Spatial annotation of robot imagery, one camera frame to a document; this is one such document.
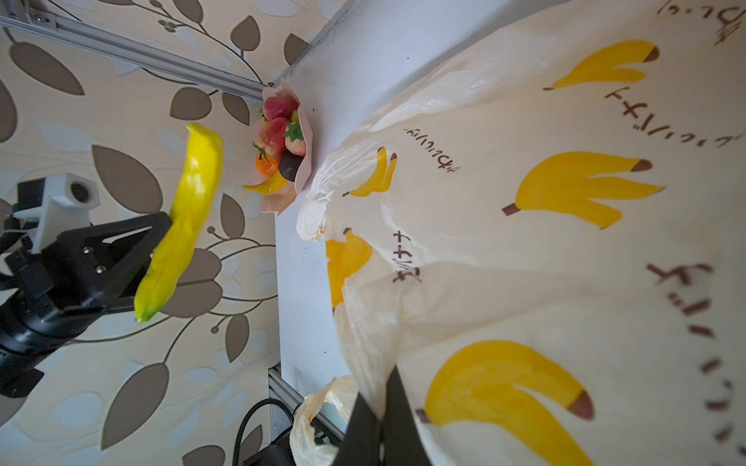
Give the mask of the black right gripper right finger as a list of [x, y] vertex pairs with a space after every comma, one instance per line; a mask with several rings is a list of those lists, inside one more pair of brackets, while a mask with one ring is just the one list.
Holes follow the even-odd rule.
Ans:
[[425, 452], [414, 412], [408, 402], [398, 368], [387, 382], [386, 413], [383, 417], [383, 464], [388, 466], [431, 466]]

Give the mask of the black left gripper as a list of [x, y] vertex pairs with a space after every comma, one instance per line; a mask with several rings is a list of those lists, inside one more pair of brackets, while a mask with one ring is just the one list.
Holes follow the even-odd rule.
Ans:
[[45, 373], [37, 366], [79, 337], [112, 303], [132, 303], [151, 255], [172, 226], [158, 212], [67, 230], [40, 254], [6, 257], [13, 294], [1, 305], [1, 394], [25, 398]]

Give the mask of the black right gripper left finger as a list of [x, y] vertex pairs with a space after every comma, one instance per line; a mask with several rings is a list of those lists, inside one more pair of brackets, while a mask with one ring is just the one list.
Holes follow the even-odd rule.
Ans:
[[379, 466], [382, 421], [359, 394], [333, 466]]

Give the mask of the banana print plastic bag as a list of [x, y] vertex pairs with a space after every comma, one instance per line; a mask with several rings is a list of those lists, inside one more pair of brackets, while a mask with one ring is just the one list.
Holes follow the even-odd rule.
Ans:
[[570, 1], [356, 129], [297, 220], [439, 465], [745, 461], [745, 5]]

